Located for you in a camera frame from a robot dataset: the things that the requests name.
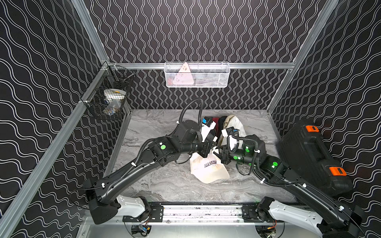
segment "patterned wall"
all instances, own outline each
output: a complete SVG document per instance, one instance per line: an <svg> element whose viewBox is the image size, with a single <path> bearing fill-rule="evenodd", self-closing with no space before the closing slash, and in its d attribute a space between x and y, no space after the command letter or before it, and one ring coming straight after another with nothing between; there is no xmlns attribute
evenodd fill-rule
<svg viewBox="0 0 381 238"><path fill-rule="evenodd" d="M380 32L380 0L341 0L273 113L281 135L315 121L353 179L339 200L364 209L368 238L381 237Z"/></svg>
<svg viewBox="0 0 381 238"><path fill-rule="evenodd" d="M100 63L71 1L0 0L0 217Z"/></svg>
<svg viewBox="0 0 381 238"><path fill-rule="evenodd" d="M266 109L286 71L231 70L226 88L168 88L162 70L139 70L127 101L133 109L182 109L202 97L205 109ZM115 73L121 76L125 72Z"/></svg>
<svg viewBox="0 0 381 238"><path fill-rule="evenodd" d="M98 121L86 112L33 198L13 238L76 237L84 209L69 194L90 178L100 179L119 134L121 121ZM86 204L83 191L71 195Z"/></svg>
<svg viewBox="0 0 381 238"><path fill-rule="evenodd" d="M325 0L85 0L112 62L291 62Z"/></svg>

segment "white wire basket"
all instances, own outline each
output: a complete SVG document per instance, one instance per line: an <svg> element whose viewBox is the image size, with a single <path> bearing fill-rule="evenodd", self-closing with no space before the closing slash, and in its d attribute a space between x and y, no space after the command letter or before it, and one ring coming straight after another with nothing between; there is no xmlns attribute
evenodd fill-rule
<svg viewBox="0 0 381 238"><path fill-rule="evenodd" d="M169 88L225 88L229 62L165 62L165 82Z"/></svg>

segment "black plastic case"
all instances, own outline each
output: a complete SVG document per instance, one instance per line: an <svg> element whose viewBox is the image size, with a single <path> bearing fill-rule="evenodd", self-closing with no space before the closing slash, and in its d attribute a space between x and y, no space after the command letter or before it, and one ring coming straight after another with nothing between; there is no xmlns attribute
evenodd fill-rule
<svg viewBox="0 0 381 238"><path fill-rule="evenodd" d="M320 132L308 132L313 123L299 121L277 144L279 156L300 176L323 192L336 196L352 190L348 176L334 176L330 167L341 167L324 145Z"/></svg>

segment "marble surface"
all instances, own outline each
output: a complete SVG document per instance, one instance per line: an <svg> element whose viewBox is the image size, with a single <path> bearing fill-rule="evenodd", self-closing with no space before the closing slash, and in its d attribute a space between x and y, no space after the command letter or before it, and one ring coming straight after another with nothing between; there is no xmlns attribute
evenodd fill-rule
<svg viewBox="0 0 381 238"><path fill-rule="evenodd" d="M181 110L134 110L114 171L134 159L144 141L171 133L180 112ZM274 145L276 135L265 110L204 110L202 113L203 116L213 117L231 114L240 119L248 135L256 134L266 143L268 154L278 156ZM183 120L196 121L197 115L198 110L187 110ZM179 162L187 158L188 155L181 155ZM253 174L239 174L234 162L225 167L229 179L204 184L191 174L189 162L182 165L169 163L141 178L121 194L130 197L145 196L148 201L172 202L258 202L264 196L282 202L296 201L291 193L282 188L259 184ZM240 168L248 171L246 166Z"/></svg>

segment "pink triangular object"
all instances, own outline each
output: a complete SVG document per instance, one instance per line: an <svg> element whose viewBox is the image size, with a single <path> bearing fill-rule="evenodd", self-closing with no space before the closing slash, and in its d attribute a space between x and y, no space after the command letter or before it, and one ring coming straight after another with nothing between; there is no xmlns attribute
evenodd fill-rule
<svg viewBox="0 0 381 238"><path fill-rule="evenodd" d="M174 84L175 85L193 85L194 80L190 72L191 70L189 69L189 65L187 62L185 62L182 65L181 69L179 70L179 73L176 74L174 78Z"/></svg>

